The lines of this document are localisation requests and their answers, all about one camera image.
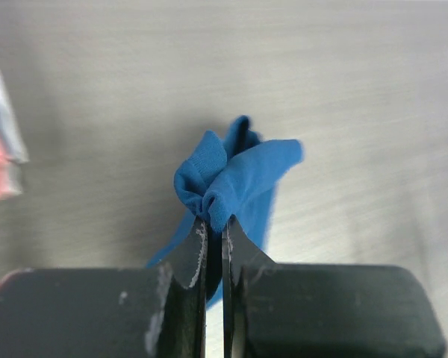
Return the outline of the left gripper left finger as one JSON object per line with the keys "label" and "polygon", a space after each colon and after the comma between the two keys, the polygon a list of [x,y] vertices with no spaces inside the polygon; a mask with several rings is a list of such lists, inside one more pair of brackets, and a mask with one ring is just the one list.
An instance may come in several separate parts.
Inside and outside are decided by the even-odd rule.
{"label": "left gripper left finger", "polygon": [[203,357],[208,233],[150,268],[27,268],[0,281],[0,357]]}

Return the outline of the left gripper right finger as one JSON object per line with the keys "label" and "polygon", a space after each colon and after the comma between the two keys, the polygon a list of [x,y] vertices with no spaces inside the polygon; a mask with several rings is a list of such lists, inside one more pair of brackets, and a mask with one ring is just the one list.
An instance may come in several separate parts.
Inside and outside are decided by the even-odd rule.
{"label": "left gripper right finger", "polygon": [[226,357],[444,357],[420,281],[399,266],[271,260],[231,219],[222,237]]}

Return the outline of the blue mickey t shirt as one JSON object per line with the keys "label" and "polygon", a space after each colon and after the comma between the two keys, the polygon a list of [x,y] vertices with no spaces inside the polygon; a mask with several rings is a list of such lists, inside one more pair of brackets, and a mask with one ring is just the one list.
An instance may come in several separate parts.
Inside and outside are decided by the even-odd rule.
{"label": "blue mickey t shirt", "polygon": [[264,141],[248,116],[230,125],[225,138],[206,131],[193,153],[178,167],[175,193],[186,211],[169,244],[147,265],[159,263],[188,235],[195,218],[210,227],[212,254],[219,255],[221,235],[236,216],[246,236],[264,248],[278,181],[304,157],[297,139]]}

